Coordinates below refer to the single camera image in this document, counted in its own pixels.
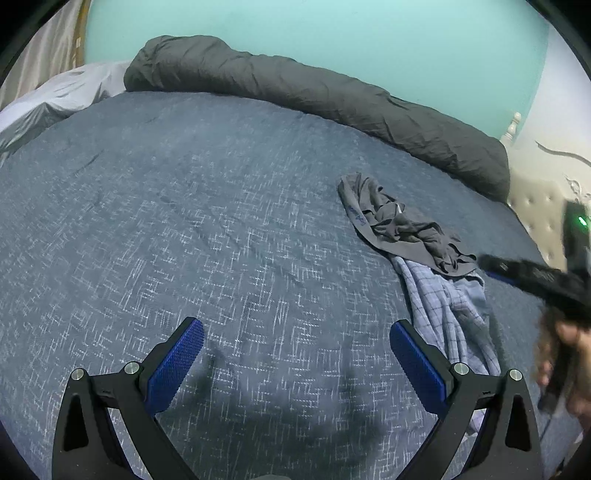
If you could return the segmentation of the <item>person's right hand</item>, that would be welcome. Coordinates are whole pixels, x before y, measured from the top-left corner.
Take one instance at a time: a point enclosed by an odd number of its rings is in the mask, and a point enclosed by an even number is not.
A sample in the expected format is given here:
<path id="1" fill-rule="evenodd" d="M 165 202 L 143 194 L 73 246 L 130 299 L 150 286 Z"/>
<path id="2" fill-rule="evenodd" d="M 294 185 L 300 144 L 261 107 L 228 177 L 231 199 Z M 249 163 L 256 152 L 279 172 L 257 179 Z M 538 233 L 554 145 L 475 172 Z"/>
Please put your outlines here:
<path id="1" fill-rule="evenodd" d="M 590 329 L 547 306 L 539 320 L 534 378 L 541 390 L 538 409 L 554 414 L 558 404 L 590 429 Z"/>

